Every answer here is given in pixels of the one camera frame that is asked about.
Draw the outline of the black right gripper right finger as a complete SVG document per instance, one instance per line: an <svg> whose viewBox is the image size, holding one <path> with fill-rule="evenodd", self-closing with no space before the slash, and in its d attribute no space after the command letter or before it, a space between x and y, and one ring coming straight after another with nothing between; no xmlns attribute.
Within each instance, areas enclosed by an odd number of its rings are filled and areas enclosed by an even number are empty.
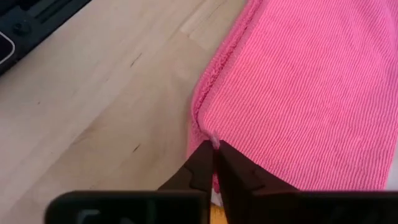
<svg viewBox="0 0 398 224"><path fill-rule="evenodd" d="M244 190L294 192L295 187L263 169L227 142L221 140L217 150L217 175L220 188L242 187Z"/></svg>

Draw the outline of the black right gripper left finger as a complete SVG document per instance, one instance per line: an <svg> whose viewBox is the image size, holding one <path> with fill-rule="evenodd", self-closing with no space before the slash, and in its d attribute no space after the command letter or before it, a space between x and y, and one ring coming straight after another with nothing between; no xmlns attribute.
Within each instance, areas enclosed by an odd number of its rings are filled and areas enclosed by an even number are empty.
<svg viewBox="0 0 398 224"><path fill-rule="evenodd" d="M188 160L159 190L210 191L213 181L214 148L209 140L203 141Z"/></svg>

